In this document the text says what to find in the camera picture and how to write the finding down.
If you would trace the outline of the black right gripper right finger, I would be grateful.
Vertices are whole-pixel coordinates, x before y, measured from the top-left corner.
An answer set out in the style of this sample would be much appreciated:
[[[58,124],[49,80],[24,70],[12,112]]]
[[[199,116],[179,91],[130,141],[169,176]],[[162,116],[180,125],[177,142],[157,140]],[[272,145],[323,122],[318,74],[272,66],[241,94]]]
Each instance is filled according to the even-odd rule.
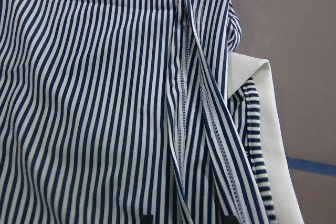
[[[223,224],[238,224],[238,219],[236,216],[224,216]]]

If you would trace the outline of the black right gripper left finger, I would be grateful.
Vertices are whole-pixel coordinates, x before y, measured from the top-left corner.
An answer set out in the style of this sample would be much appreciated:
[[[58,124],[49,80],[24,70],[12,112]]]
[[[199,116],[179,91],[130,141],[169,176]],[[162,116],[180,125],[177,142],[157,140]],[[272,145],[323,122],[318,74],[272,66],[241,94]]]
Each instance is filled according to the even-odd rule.
[[[141,217],[141,224],[152,224],[153,223],[153,215],[143,215]]]

